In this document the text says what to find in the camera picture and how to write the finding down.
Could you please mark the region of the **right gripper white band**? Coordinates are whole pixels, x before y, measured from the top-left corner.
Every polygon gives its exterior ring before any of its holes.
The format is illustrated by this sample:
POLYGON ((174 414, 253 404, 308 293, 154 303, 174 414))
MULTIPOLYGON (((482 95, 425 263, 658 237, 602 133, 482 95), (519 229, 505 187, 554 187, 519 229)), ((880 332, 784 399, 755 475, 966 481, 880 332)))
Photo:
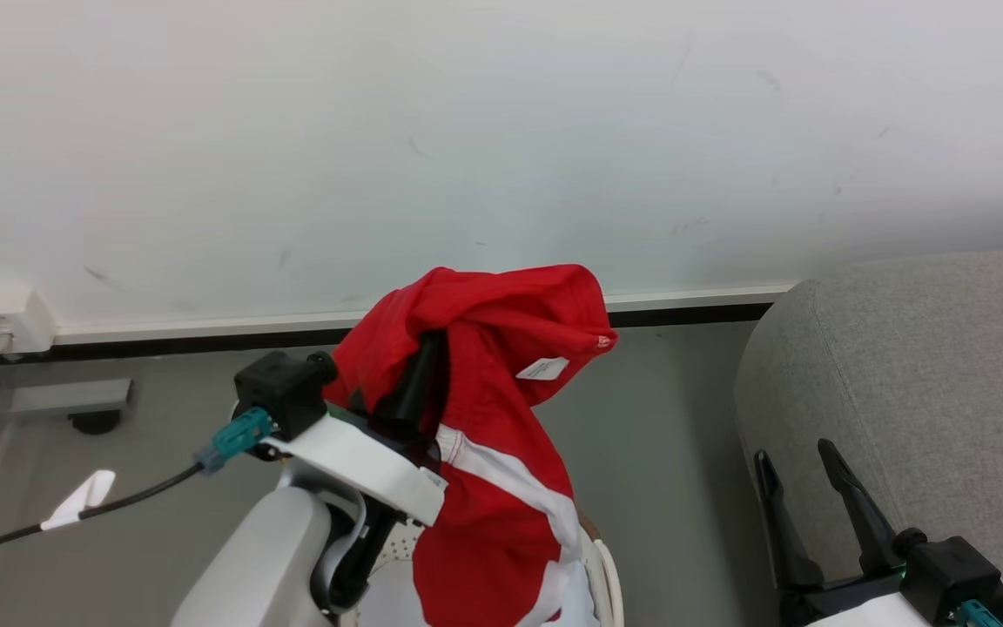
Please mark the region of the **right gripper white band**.
POLYGON ((784 503, 784 485, 768 453, 753 456, 757 495, 763 505, 770 563, 777 585, 781 626, 928 626, 900 594, 904 560, 892 544, 896 532, 864 484, 828 438, 818 452, 825 475, 849 516, 858 541, 858 563, 867 578, 825 586, 819 564, 805 551, 803 540, 784 503))

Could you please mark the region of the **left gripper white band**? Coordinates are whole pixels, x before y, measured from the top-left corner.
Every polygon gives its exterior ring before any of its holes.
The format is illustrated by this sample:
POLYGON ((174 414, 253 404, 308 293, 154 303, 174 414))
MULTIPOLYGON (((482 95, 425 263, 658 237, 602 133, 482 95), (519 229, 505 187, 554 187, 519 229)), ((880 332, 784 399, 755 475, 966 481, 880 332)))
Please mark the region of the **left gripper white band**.
MULTIPOLYGON (((393 392, 379 402, 377 417, 395 428, 423 428, 446 358, 447 333, 425 332, 393 392)), ((427 527, 445 502, 445 489, 429 469, 330 415, 290 441, 267 437, 266 444, 289 455, 278 487, 259 503, 259 517, 272 528, 329 528, 324 493, 353 504, 357 512, 371 497, 394 515, 427 527)))

